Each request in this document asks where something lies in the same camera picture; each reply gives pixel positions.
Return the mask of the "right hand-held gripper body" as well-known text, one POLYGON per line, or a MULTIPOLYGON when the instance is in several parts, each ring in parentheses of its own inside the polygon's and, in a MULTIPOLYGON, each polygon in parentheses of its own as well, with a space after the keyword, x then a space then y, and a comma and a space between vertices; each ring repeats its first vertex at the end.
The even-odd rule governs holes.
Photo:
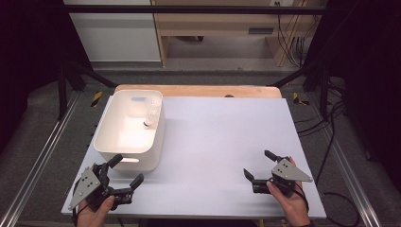
POLYGON ((312 183, 313 179, 294 165, 288 157, 269 156, 269 159, 277 163, 271 170, 271 177, 267 180, 257 180, 252 177, 252 189, 257 194, 269 194, 267 182, 271 182, 286 197, 291 197, 295 192, 297 182, 312 183))

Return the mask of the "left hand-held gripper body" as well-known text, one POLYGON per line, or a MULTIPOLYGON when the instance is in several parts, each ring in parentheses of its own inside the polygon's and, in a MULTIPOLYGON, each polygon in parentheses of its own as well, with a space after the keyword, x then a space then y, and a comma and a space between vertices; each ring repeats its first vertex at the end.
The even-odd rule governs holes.
POLYGON ((68 205, 70 211, 73 211, 82 201, 86 201, 93 211, 97 211, 110 196, 114 196, 113 210, 119 205, 132 203, 133 190, 130 187, 114 189, 109 186, 109 168, 110 166, 104 163, 84 169, 73 188, 72 200, 68 205))

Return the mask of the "white plastic storage bin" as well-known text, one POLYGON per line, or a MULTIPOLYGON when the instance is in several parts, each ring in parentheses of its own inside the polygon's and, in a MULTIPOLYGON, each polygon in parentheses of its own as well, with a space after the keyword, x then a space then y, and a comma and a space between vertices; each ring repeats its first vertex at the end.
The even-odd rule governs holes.
POLYGON ((94 148, 109 161, 116 154, 123 156, 115 166, 121 171, 151 171, 161 157, 166 116, 164 96, 156 90, 123 90, 114 93, 97 126, 94 148), (148 98, 162 100, 159 119, 152 127, 144 120, 148 113, 148 98))

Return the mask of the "person's left hand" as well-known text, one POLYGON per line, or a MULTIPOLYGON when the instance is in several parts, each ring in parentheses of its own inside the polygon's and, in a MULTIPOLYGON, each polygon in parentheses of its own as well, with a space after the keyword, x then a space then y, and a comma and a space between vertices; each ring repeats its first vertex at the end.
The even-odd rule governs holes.
POLYGON ((114 203, 114 196, 107 198, 100 207, 94 212, 87 201, 82 201, 78 205, 80 213, 78 214, 77 227, 104 227, 108 213, 111 211, 114 203))

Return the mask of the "person's right hand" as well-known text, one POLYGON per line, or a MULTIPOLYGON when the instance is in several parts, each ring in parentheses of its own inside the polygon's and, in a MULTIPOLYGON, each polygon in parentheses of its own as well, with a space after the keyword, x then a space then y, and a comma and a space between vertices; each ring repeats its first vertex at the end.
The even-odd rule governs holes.
POLYGON ((267 187, 273 197, 281 205, 286 220, 291 226, 301 226, 312 223, 308 216, 305 202, 300 196, 293 194, 290 198, 287 198, 282 194, 279 188, 271 182, 267 182, 267 187))

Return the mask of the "white table board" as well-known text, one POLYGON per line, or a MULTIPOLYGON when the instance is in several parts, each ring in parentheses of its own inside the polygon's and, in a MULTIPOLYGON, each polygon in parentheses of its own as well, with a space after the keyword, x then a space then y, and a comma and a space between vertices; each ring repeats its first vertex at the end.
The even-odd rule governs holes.
POLYGON ((267 179, 292 157, 309 170, 287 102, 282 98, 167 97, 159 164, 146 172, 129 205, 113 215, 133 218, 280 218, 271 195, 255 194, 244 173, 267 179))

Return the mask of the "person's dark clothing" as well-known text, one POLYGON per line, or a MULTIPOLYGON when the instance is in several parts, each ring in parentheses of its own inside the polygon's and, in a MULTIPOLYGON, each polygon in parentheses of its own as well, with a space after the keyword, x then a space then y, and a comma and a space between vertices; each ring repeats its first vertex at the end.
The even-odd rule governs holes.
POLYGON ((243 219, 141 219, 139 227, 258 227, 243 219))

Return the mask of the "black metal stand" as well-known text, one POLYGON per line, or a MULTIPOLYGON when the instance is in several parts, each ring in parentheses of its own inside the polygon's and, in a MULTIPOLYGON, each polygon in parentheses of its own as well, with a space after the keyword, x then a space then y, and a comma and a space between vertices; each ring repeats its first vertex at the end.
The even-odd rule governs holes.
POLYGON ((319 89, 319 114, 322 116, 323 120, 327 120, 329 76, 328 69, 323 61, 312 61, 289 76, 272 83, 270 87, 281 88, 300 76, 305 76, 303 84, 305 92, 314 92, 316 89, 319 89))
POLYGON ((68 110, 66 82, 69 82, 74 91, 83 91, 86 87, 86 83, 82 79, 82 75, 89 76, 109 88, 116 88, 118 86, 117 83, 103 78, 93 69, 84 67, 73 61, 63 63, 58 71, 59 120, 66 116, 68 110))

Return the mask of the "wooden table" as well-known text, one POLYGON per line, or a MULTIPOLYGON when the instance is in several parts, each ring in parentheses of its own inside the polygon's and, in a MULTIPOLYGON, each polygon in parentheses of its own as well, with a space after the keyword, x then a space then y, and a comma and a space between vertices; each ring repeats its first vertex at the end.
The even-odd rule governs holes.
POLYGON ((153 84, 122 84, 115 92, 123 90, 156 90, 163 96, 209 96, 209 97, 260 97, 281 98, 282 94, 276 87, 252 85, 153 85, 153 84))

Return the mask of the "white cabinet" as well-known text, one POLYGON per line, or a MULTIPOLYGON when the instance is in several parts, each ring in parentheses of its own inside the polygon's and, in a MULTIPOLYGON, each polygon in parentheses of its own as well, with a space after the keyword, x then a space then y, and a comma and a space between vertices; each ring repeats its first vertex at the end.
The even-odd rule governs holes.
POLYGON ((160 61, 151 13, 71 13, 92 62, 160 61))

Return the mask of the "dark curtain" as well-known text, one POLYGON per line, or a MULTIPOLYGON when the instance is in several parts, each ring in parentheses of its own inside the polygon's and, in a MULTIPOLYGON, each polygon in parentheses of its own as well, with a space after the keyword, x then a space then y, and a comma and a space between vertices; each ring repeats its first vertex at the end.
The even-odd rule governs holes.
POLYGON ((333 37, 325 66, 345 81, 345 102, 373 158, 401 193, 401 0, 327 0, 307 57, 333 37))
POLYGON ((0 152, 26 111, 27 97, 57 79, 64 62, 91 66, 64 0, 0 0, 0 152))

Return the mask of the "light wooden desk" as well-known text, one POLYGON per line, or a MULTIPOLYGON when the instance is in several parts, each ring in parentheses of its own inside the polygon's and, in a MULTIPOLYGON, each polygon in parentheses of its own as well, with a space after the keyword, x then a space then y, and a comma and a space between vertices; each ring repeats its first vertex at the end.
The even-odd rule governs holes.
MULTIPOLYGON (((150 0, 153 6, 324 7, 327 0, 150 0)), ((166 39, 174 36, 255 36, 266 39, 280 67, 295 49, 295 38, 311 38, 319 15, 174 14, 154 15, 162 57, 166 39)))

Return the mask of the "metal floor rail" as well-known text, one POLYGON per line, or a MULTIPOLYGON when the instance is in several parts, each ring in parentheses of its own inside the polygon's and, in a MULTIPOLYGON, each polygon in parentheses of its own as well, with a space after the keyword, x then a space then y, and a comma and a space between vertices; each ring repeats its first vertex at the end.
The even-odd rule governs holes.
POLYGON ((0 227, 14 227, 17 223, 17 220, 21 216, 37 182, 44 172, 48 160, 59 142, 80 97, 81 92, 72 93, 67 102, 66 113, 57 121, 33 167, 30 169, 24 183, 12 201, 12 204, 7 209, 5 215, 0 218, 0 227))
POLYGON ((332 154, 338 165, 341 176, 347 185, 354 205, 356 206, 366 227, 382 227, 355 171, 352 169, 343 153, 340 143, 336 138, 337 131, 335 130, 333 123, 334 121, 331 121, 329 125, 323 129, 324 135, 330 144, 330 149, 332 150, 332 154))

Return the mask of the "black horizontal frame bar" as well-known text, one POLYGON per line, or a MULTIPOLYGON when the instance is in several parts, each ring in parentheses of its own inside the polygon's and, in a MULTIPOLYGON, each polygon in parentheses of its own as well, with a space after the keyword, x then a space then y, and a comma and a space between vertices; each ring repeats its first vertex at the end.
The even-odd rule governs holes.
POLYGON ((194 14, 296 14, 323 15, 327 8, 305 7, 235 7, 235 6, 118 6, 66 5, 70 13, 194 13, 194 14))

